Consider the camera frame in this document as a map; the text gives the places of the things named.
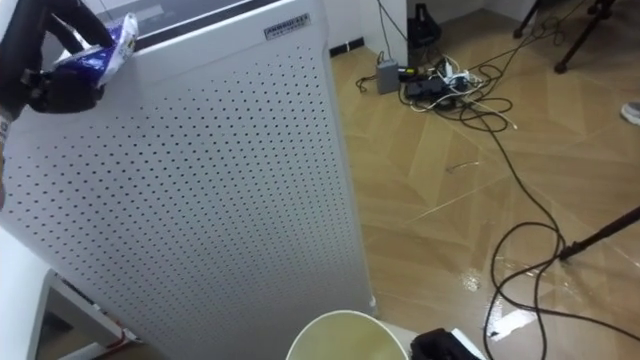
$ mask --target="gloved hand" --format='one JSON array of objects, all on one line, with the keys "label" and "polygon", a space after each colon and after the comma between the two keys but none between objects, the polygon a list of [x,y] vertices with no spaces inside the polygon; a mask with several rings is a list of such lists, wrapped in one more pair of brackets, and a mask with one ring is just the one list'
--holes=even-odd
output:
[{"label": "gloved hand", "polygon": [[[1,0],[0,12],[2,153],[9,125],[20,116],[25,105],[46,113],[79,112],[94,107],[102,95],[101,89],[78,81],[78,74],[68,69],[41,73],[45,32],[53,34],[72,54],[82,51],[83,47],[67,25],[75,28],[91,45],[110,47],[113,40],[102,22],[80,0]],[[0,160],[0,179],[3,169],[4,158]],[[1,208],[4,205],[1,181],[0,187]]]}]

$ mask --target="trash can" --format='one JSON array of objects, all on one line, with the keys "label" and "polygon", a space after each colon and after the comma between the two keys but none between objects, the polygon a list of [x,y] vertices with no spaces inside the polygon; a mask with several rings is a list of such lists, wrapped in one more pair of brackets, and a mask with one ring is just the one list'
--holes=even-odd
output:
[{"label": "trash can", "polygon": [[335,311],[313,320],[298,334],[287,360],[408,360],[402,345],[371,316]]}]

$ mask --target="plastic bag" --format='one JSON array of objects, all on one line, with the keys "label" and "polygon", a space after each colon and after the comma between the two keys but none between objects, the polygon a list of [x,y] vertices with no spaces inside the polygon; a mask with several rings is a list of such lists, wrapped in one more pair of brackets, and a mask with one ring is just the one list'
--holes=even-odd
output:
[{"label": "plastic bag", "polygon": [[133,55],[138,38],[138,21],[134,14],[129,13],[117,24],[107,26],[107,30],[114,40],[112,47],[89,46],[76,33],[85,50],[74,55],[65,52],[53,65],[54,69],[75,71],[96,88],[109,82]]}]

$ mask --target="microphone stand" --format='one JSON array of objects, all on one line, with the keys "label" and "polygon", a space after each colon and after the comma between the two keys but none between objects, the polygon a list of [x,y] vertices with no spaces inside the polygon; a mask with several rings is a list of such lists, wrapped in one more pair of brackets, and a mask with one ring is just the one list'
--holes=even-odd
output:
[{"label": "microphone stand", "polygon": [[560,252],[558,257],[560,258],[560,260],[566,261],[570,257],[585,251],[591,245],[596,244],[619,231],[622,231],[627,226],[637,222],[638,220],[640,220],[640,206],[622,215],[621,217],[614,220],[609,225],[606,225],[605,227],[600,229],[600,231],[589,236],[585,240],[576,241],[573,244],[567,246]]}]

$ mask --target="wooden floor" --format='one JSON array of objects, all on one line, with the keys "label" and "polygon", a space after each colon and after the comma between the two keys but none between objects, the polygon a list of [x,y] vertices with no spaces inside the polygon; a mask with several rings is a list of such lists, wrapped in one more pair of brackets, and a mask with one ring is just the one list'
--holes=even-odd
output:
[{"label": "wooden floor", "polygon": [[[556,75],[553,64],[590,19],[586,7],[565,24],[565,45],[554,47],[549,38],[521,50],[494,93],[513,101],[507,115],[518,126],[500,133],[500,140],[526,187],[552,211],[570,242],[640,205],[640,127],[619,116],[624,102],[640,100],[640,32],[632,21],[640,19],[640,10],[629,1],[617,5],[568,73]],[[474,13],[447,24],[440,47],[462,68],[471,67],[515,47],[514,26],[488,12]],[[377,95],[374,83],[360,94],[354,82],[372,74],[375,58],[358,49],[333,64],[381,318],[417,332],[459,328],[482,346],[496,243],[516,223],[548,220],[519,190],[489,134],[413,112],[396,94]],[[447,171],[473,162],[478,165]],[[638,235],[640,225],[568,266],[552,267],[542,277],[541,305],[640,334]],[[553,246],[550,231],[523,229],[499,254],[499,276],[548,258]],[[535,273],[528,275],[507,293],[531,303]],[[608,329],[544,321],[548,359],[640,354],[640,343]],[[499,300],[491,324],[497,359],[540,359],[535,315]]]}]

